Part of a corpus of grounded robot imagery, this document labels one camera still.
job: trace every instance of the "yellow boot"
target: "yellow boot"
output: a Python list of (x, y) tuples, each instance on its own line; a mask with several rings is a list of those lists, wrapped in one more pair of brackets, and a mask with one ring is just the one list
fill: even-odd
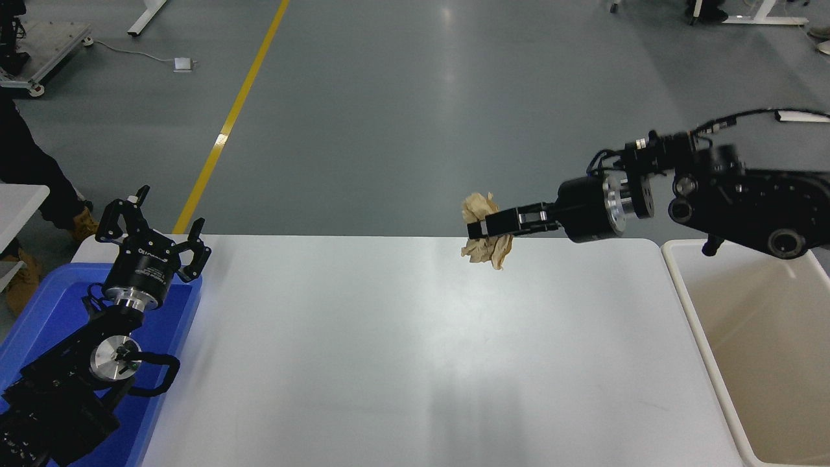
[(84, 208), (80, 214), (72, 219), (72, 222), (75, 227), (70, 229), (69, 233), (77, 243), (83, 242), (87, 237), (95, 235), (95, 232), (98, 231), (98, 221), (92, 218), (92, 213), (88, 208)]
[(23, 261), (26, 266), (20, 268), (12, 277), (12, 280), (6, 286), (6, 303), (12, 314), (15, 317), (20, 316), (23, 308), (29, 303), (29, 299), (35, 294), (37, 286), (41, 283), (41, 275), (43, 274), (43, 266), (31, 255), (22, 250), (17, 249), (17, 256), (8, 255), (0, 261)]

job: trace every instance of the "crumpled brown paper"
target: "crumpled brown paper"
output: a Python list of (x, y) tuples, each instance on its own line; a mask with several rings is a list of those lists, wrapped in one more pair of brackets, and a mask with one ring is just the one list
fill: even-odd
[[(499, 212), (499, 206), (493, 203), (493, 193), (488, 193), (486, 198), (481, 193), (473, 193), (467, 196), (461, 204), (461, 216), (465, 224), (484, 220), (488, 214), (497, 212)], [(467, 245), (461, 249), (461, 255), (462, 257), (469, 256), (470, 263), (490, 261), (494, 269), (501, 269), (512, 245), (513, 235), (469, 239)]]

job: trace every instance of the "desk leg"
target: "desk leg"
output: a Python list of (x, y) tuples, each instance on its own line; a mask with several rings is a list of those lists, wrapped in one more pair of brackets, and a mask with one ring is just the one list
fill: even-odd
[(701, 7), (703, 7), (703, 0), (697, 0), (695, 2), (695, 11), (691, 14), (691, 22), (689, 24), (694, 25), (697, 18), (701, 17)]
[(132, 37), (136, 37), (141, 34), (141, 31), (147, 26), (147, 23), (150, 22), (151, 19), (155, 16), (157, 12), (161, 9), (162, 6), (167, 2), (167, 0), (144, 0), (144, 5), (147, 7), (144, 10), (144, 13), (139, 17), (139, 20), (135, 22), (135, 24), (127, 31)]
[(724, 24), (774, 24), (778, 26), (801, 26), (807, 24), (806, 17), (771, 17), (769, 12), (772, 11), (775, 5), (775, 0), (764, 0), (758, 12), (753, 17), (746, 16), (730, 16)]

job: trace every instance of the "white bin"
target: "white bin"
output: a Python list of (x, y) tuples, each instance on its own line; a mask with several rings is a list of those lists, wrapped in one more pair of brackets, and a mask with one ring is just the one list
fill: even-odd
[(830, 279), (812, 253), (663, 245), (697, 345), (747, 465), (830, 465)]

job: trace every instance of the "epoxy floor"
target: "epoxy floor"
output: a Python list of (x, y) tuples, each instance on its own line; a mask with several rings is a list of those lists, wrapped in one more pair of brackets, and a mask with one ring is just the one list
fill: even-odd
[[(96, 206), (149, 184), (144, 213), (170, 232), (280, 3), (169, 0), (132, 38), (138, 0), (30, 0), (24, 19), (90, 22), (111, 46), (198, 63), (173, 73), (80, 48), (18, 106)], [(830, 110), (830, 57), (800, 28), (690, 27), (682, 0), (624, 0), (614, 15), (610, 4), (290, 0), (196, 208), (204, 231), (461, 237), (469, 193), (502, 207), (553, 201), (597, 151), (651, 129), (756, 107)], [(751, 13), (738, 0), (724, 9)], [(825, 2), (774, 13), (830, 24)], [(830, 170), (830, 126), (750, 117), (716, 142), (737, 144), (749, 167)], [(627, 236), (701, 236), (664, 214), (669, 181), (654, 180), (657, 216)], [(48, 269), (74, 252), (37, 214), (20, 238)]]

